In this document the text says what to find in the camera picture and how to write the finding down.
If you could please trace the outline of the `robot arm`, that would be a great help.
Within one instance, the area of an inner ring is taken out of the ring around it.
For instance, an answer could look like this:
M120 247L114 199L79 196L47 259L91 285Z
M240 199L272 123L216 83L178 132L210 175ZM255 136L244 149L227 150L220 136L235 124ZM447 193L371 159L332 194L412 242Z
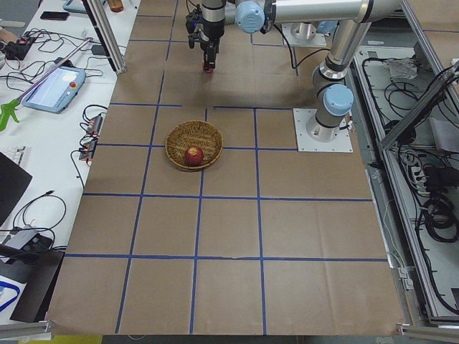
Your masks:
M350 61L372 22L401 7L400 1L202 1L186 16L191 48L203 51L203 69L215 68L219 41L226 25L234 24L247 34L269 32L276 24L339 21L335 40L319 65L331 80L347 73Z
M344 79L370 26L370 23L340 21L325 60L313 71L318 106L308 121L307 131L319 142L330 142L337 136L341 121L354 104L354 94L345 86Z

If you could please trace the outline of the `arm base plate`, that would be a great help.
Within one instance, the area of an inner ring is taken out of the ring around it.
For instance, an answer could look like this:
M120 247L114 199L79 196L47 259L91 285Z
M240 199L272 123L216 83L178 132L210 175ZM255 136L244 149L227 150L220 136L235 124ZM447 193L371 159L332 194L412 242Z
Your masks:
M324 48L327 46L325 34L318 32L318 25L318 22L283 23L284 41L292 47Z
M352 153L346 121L336 128L325 128L316 121L317 109L293 108L295 136L299 152Z

